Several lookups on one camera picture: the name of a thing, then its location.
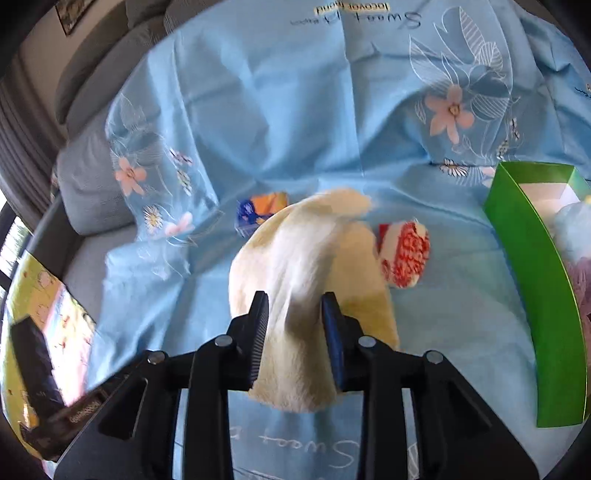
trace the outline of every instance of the wall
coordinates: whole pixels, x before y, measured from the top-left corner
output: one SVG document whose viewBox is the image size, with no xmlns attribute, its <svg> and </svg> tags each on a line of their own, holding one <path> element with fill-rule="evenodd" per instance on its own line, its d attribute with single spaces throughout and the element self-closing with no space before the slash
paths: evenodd
<svg viewBox="0 0 591 480">
<path fill-rule="evenodd" d="M 92 28 L 121 1 L 95 0 L 69 37 L 61 28 L 56 9 L 52 8 L 22 43 L 20 55 L 27 75 L 56 125 L 53 100 L 62 71 Z M 65 135 L 66 130 L 61 126 L 60 130 Z"/>
</svg>

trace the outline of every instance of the screw head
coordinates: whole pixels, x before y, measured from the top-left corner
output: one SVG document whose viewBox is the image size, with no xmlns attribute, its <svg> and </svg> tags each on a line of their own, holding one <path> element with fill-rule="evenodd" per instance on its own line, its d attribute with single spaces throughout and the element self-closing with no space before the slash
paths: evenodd
<svg viewBox="0 0 591 480">
<path fill-rule="evenodd" d="M 234 339 L 229 335 L 220 335 L 216 337 L 213 343 L 215 343 L 216 346 L 229 346 L 233 341 Z"/>
<path fill-rule="evenodd" d="M 371 348 L 374 347 L 377 342 L 375 341 L 374 337 L 370 337 L 369 335 L 363 335 L 362 337 L 359 337 L 357 343 L 361 346 L 364 346 L 365 348 Z"/>
<path fill-rule="evenodd" d="M 440 364 L 443 362 L 443 355 L 437 350 L 429 350 L 427 352 L 427 360 L 432 364 Z"/>
<path fill-rule="evenodd" d="M 159 363 L 163 362 L 166 359 L 166 353 L 158 351 L 152 352 L 148 356 L 148 363 L 151 365 L 158 365 Z"/>
</svg>

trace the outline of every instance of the blue bedsheet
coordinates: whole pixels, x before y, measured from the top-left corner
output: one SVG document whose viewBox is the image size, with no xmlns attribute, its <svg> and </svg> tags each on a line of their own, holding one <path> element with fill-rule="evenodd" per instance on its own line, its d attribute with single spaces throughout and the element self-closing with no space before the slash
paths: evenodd
<svg viewBox="0 0 591 480">
<path fill-rule="evenodd" d="M 417 218 L 430 232 L 419 285 L 392 291 L 402 349 L 447 355 L 543 476 L 580 427 L 535 427 L 530 331 L 481 205 L 507 159 L 591 178 L 591 75 L 510 0 L 316 1 L 221 2 L 156 46 L 113 103 L 138 238 L 108 255 L 88 386 L 143 349 L 177 355 L 225 332 L 237 200 L 351 186 L 373 198 L 374 228 Z M 353 479 L 360 413 L 359 395 L 296 416 L 231 394 L 236 478 Z"/>
</svg>

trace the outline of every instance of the green box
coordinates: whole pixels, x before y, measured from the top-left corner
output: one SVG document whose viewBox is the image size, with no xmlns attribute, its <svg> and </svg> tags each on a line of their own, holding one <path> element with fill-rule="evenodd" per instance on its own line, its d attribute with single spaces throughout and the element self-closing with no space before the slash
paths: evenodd
<svg viewBox="0 0 591 480">
<path fill-rule="evenodd" d="M 515 273 L 534 343 L 538 427 L 581 423 L 589 415 L 587 352 L 579 309 L 564 264 L 542 217 L 519 184 L 566 183 L 583 200 L 591 188 L 576 168 L 503 162 L 484 211 Z"/>
</svg>

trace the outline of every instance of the sofa cushion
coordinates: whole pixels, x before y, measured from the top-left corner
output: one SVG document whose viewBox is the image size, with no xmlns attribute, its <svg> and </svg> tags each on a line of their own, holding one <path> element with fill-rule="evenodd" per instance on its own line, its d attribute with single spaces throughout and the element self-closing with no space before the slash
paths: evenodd
<svg viewBox="0 0 591 480">
<path fill-rule="evenodd" d="M 149 18 L 164 15 L 169 3 L 170 0 L 125 0 L 129 29 Z"/>
<path fill-rule="evenodd" d="M 78 91 L 66 118 L 70 138 L 109 104 L 144 54 L 166 36 L 163 17 L 154 17 L 124 36 Z"/>
<path fill-rule="evenodd" d="M 80 235 L 105 232 L 134 221 L 115 180 L 105 137 L 105 107 L 57 156 L 61 197 L 73 229 Z"/>
<path fill-rule="evenodd" d="M 121 3 L 107 13 L 82 41 L 57 84 L 54 110 L 60 124 L 66 121 L 70 106 L 80 87 L 107 52 L 128 31 L 125 4 Z"/>
<path fill-rule="evenodd" d="M 166 9 L 164 15 L 164 28 L 171 33 L 187 20 L 192 19 L 206 8 L 209 8 L 221 0 L 173 0 Z"/>
</svg>

